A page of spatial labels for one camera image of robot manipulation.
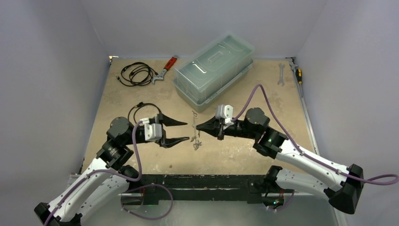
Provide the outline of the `white oval keyring holder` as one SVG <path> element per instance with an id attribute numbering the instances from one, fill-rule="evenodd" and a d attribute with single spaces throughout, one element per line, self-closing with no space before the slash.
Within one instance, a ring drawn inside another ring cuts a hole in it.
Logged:
<path id="1" fill-rule="evenodd" d="M 191 137 L 190 142 L 192 143 L 194 151 L 197 151 L 202 146 L 202 142 L 199 141 L 200 131 L 196 129 L 196 120 L 198 118 L 198 114 L 195 111 L 192 111 L 192 116 L 193 136 Z"/>

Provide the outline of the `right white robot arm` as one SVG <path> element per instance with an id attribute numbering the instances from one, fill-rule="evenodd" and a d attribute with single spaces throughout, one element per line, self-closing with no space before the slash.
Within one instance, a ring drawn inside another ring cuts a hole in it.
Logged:
<path id="1" fill-rule="evenodd" d="M 327 200 L 341 212 L 355 213 L 364 187 L 363 182 L 355 179 L 364 177 L 360 166 L 342 165 L 294 145 L 287 135 L 269 126 L 270 118 L 261 108 L 250 108 L 243 120 L 234 121 L 231 115 L 232 106 L 221 105 L 213 118 L 196 125 L 196 129 L 218 140 L 225 136 L 252 139 L 253 148 L 262 156 L 289 163 L 305 172 L 297 174 L 273 166 L 264 179 L 267 190 L 298 190 Z"/>

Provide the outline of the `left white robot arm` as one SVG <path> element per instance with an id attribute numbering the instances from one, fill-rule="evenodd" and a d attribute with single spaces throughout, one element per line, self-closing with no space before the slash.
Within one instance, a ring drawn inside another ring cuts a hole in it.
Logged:
<path id="1" fill-rule="evenodd" d="M 39 203 L 34 212 L 45 226 L 80 226 L 90 215 L 118 194 L 140 188 L 142 166 L 137 144 L 154 142 L 163 148 L 173 147 L 189 137 L 167 138 L 164 126 L 182 126 L 159 113 L 133 125 L 126 117 L 110 123 L 107 140 L 87 169 L 58 197 Z M 138 168 L 126 165 L 136 154 Z"/>

